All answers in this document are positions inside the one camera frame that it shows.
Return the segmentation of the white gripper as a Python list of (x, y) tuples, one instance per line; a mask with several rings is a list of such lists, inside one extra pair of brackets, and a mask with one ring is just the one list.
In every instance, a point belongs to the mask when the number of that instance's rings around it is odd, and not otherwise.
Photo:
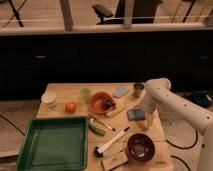
[(147, 131), (149, 127), (153, 125), (154, 120), (154, 111), (157, 108), (157, 101), (150, 97), (144, 97), (140, 103), (139, 108), (147, 115), (146, 121), (145, 120), (139, 120), (137, 121), (137, 125), (140, 127), (142, 131)]

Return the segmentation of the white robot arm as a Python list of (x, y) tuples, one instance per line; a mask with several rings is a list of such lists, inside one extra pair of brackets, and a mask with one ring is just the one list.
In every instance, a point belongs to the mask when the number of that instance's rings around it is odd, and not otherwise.
[(213, 171), (213, 112), (174, 94), (167, 78), (150, 79), (143, 85), (145, 95), (139, 108), (144, 113), (151, 114), (161, 102), (180, 114), (203, 136), (197, 171)]

